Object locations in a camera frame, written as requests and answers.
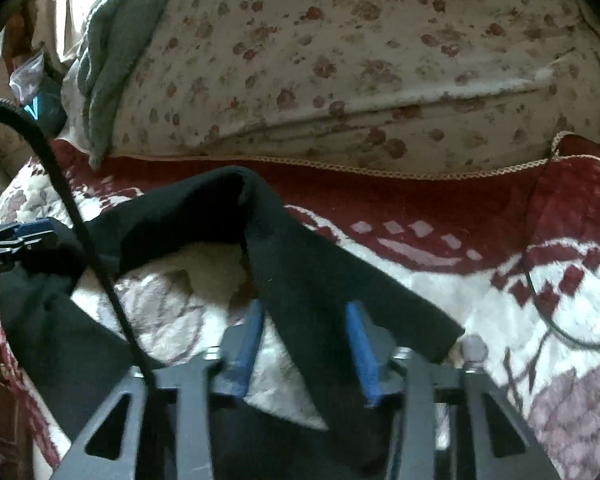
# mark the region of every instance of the blue gripper pad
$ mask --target blue gripper pad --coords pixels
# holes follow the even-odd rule
[[[52,231],[53,229],[53,224],[49,218],[41,218],[40,220],[27,222],[26,224],[20,225],[14,234],[19,238],[23,236],[34,235],[36,233]]]
[[[373,324],[357,302],[347,303],[345,327],[362,393],[369,405],[377,406],[384,397],[382,380],[386,378],[395,341],[388,330]]]
[[[260,347],[264,313],[258,300],[251,301],[244,322],[229,327],[222,338],[222,356],[227,358],[227,376],[231,377],[229,394],[236,399],[247,395],[253,366]]]

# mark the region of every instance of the bed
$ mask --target bed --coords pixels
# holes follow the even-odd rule
[[[400,36],[406,3],[417,34]],[[85,219],[218,166],[255,170],[308,229],[478,336],[563,479],[600,478],[600,352],[547,328],[520,263],[528,245],[539,308],[600,340],[600,27],[581,0],[168,0],[97,170],[76,64],[63,99],[52,145]],[[43,216],[69,223],[31,160],[0,223]],[[197,244],[116,283],[149,354],[174,364],[219,340],[254,294],[240,259]],[[73,300],[118,331],[90,272]],[[57,466],[70,443],[1,328],[0,354]],[[270,324],[248,402],[324,427]]]

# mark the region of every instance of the cable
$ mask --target cable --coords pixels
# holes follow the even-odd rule
[[[104,289],[107,298],[109,298],[116,319],[122,329],[122,333],[129,343],[133,361],[142,372],[142,380],[147,387],[148,396],[153,397],[157,393],[154,372],[144,352],[142,352],[142,349],[136,341],[136,336],[134,335],[131,323],[129,323],[129,320],[125,315],[120,300],[113,289],[111,280],[105,271],[104,264],[96,252],[95,245],[91,240],[87,226],[84,224],[80,212],[78,211],[78,207],[75,205],[71,189],[64,179],[64,176],[62,176],[62,170],[60,169],[51,148],[46,142],[40,127],[22,108],[1,98],[0,123],[16,130],[16,132],[29,143],[31,149],[39,158],[40,164],[45,168],[49,180],[51,181],[51,185],[58,193],[64,207],[69,213],[69,218],[74,223],[74,232],[78,241],[82,244],[87,263],[93,268],[100,285]]]
[[[532,201],[533,196],[536,193],[536,188],[538,187],[539,181],[542,179],[546,170],[549,168],[551,163],[554,161],[554,155],[555,154],[552,153],[551,157],[548,158],[546,163],[542,166],[542,171],[540,172],[540,174],[534,181],[533,186],[529,190],[529,194],[526,197],[526,205],[525,205],[525,210],[524,210],[525,219],[523,222],[523,229],[524,229],[524,233],[523,233],[524,245],[523,245],[523,247],[524,248],[523,248],[523,253],[522,253],[522,258],[521,258],[521,263],[522,263],[523,271],[525,273],[525,278],[526,278],[526,286],[528,286],[528,288],[529,288],[529,291],[531,293],[531,300],[532,300],[532,303],[534,304],[534,307],[536,308],[536,312],[538,313],[538,316],[541,317],[541,319],[546,323],[546,325],[549,327],[549,329],[552,332],[556,333],[558,336],[565,339],[571,345],[573,345],[579,349],[599,352],[600,351],[600,342],[585,341],[584,339],[580,339],[580,338],[577,338],[576,336],[569,334],[566,330],[564,330],[560,326],[558,326],[558,324],[552,319],[551,314],[546,314],[542,311],[542,308],[540,308],[540,306],[538,305],[538,295],[536,293],[536,288],[534,287],[533,281],[531,280],[530,269],[526,262],[526,254],[529,249],[529,246],[531,245],[530,239],[527,238],[527,232],[528,232],[527,220],[529,217],[529,209],[531,206],[531,201]]]

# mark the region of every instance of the wooden cabinet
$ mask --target wooden cabinet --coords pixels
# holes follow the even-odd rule
[[[30,480],[32,443],[27,421],[0,373],[0,480]]]

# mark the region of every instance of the gray-green towel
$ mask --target gray-green towel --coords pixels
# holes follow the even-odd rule
[[[167,0],[102,0],[92,11],[78,69],[82,120],[99,167],[111,146],[113,123],[126,80],[151,40]]]

